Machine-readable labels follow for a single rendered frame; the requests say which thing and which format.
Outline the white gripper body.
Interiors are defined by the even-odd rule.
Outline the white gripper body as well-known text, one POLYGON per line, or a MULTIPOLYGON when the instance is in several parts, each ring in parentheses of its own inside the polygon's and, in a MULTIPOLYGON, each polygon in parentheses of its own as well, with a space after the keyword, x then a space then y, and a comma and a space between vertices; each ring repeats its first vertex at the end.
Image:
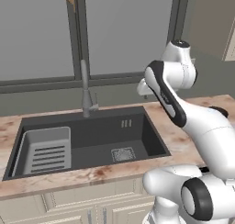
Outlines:
POLYGON ((137 93, 142 96, 152 95, 153 91, 147 86, 145 79, 142 78, 137 86, 137 93))

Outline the grey sink faucet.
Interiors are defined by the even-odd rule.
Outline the grey sink faucet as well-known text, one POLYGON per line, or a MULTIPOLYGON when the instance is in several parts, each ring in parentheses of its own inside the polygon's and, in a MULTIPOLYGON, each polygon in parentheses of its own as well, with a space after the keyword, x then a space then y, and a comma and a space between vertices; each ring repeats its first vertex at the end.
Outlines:
POLYGON ((90 112, 96 111, 99 108, 99 105, 97 102, 93 103, 92 101, 92 97, 89 90, 88 71, 85 60, 81 60, 81 75, 82 75, 82 84, 83 84, 83 98, 82 98, 83 115, 85 118, 89 118, 90 112))

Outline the dark grey sink basin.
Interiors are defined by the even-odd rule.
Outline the dark grey sink basin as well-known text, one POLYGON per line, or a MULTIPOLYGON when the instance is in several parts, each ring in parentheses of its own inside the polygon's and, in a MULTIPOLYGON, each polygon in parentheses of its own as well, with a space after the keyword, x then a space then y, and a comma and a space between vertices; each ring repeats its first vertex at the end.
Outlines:
POLYGON ((111 151, 127 147, 134 150, 136 158, 123 162, 162 158, 170 154, 142 106, 98 110, 92 112, 89 118, 85 118, 81 112, 23 118, 3 179, 6 181, 123 163, 114 162, 111 151), (32 129, 57 127, 71 129, 72 167, 41 174, 12 176, 23 134, 32 129))

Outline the metal sink drain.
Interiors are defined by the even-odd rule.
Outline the metal sink drain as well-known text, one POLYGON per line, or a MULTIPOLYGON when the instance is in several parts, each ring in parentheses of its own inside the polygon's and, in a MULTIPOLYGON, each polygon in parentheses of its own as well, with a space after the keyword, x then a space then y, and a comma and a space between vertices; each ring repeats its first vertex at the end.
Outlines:
POLYGON ((134 160, 136 158, 134 150, 131 147, 113 149, 111 155, 114 162, 134 160))

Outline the grey slotted sink tray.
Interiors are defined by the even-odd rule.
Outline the grey slotted sink tray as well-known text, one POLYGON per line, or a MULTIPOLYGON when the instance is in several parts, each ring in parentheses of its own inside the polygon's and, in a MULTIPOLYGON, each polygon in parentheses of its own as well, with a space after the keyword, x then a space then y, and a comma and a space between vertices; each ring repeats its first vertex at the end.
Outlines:
POLYGON ((41 174, 72 167, 71 129, 32 129, 23 134, 12 176, 41 174))

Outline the grey framed window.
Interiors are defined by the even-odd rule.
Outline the grey framed window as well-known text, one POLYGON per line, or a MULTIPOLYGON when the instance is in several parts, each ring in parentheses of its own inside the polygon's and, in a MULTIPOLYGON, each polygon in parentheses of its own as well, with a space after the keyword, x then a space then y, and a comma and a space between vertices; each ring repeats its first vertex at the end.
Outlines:
POLYGON ((0 0, 0 93, 132 84, 181 37, 188 0, 0 0))

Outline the beige background cupboard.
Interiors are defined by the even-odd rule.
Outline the beige background cupboard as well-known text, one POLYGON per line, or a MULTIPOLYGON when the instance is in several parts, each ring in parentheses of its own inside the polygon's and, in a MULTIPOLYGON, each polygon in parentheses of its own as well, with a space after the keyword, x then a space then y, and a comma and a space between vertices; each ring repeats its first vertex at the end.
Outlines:
POLYGON ((232 24, 229 38, 226 43, 226 47, 222 56, 224 62, 233 62, 235 61, 235 21, 232 24))

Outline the cream false drawer front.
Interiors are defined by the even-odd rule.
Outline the cream false drawer front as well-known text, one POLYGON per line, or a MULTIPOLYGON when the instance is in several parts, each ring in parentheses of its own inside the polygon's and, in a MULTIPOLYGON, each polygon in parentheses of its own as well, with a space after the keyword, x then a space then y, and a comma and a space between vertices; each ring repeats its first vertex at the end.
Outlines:
POLYGON ((50 192, 42 196, 48 210, 105 198, 138 195, 142 193, 140 178, 91 185, 69 190, 50 192))

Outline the cream cupboard door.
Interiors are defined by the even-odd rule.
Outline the cream cupboard door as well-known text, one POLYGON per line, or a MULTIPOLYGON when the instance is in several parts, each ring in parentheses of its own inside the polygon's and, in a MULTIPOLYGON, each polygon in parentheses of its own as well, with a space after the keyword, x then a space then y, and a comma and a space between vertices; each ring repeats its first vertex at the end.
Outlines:
POLYGON ((103 207, 106 208, 106 224, 142 224, 143 219, 151 211, 152 197, 141 197, 130 200, 109 202, 98 206, 98 223, 103 224, 103 207))
POLYGON ((50 213, 38 218, 11 220, 6 224, 88 224, 87 211, 92 211, 92 223, 97 224, 93 207, 50 213))

